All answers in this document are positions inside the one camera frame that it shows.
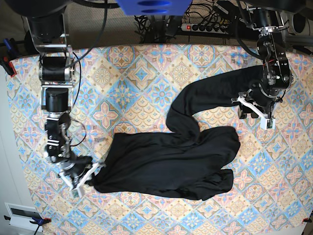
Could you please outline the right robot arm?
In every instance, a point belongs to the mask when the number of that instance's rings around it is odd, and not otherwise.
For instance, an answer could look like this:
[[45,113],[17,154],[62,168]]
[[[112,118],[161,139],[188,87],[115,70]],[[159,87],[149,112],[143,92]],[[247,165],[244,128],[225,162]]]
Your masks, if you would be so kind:
[[75,57],[70,45],[65,10],[68,0],[8,0],[8,6],[27,20],[30,37],[39,53],[40,106],[47,111],[45,123],[47,142],[44,157],[59,167],[59,176],[68,185],[73,197],[83,197],[84,184],[90,183],[102,163],[92,157],[77,156],[71,148],[67,130],[74,104]]

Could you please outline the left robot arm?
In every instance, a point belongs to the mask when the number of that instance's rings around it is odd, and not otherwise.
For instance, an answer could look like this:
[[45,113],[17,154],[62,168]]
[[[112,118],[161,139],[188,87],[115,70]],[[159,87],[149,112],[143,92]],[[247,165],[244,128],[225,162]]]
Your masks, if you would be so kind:
[[287,26],[280,12],[281,5],[271,7],[253,6],[242,8],[237,1],[239,15],[235,17],[235,26],[240,21],[253,31],[259,32],[257,52],[251,51],[239,37],[238,28],[235,36],[240,46],[251,56],[261,60],[262,72],[248,84],[248,90],[239,92],[232,102],[239,103],[238,116],[245,119],[248,114],[252,118],[260,118],[260,127],[264,130],[274,129],[276,120],[272,113],[276,103],[282,102],[287,89],[293,82],[286,56]]

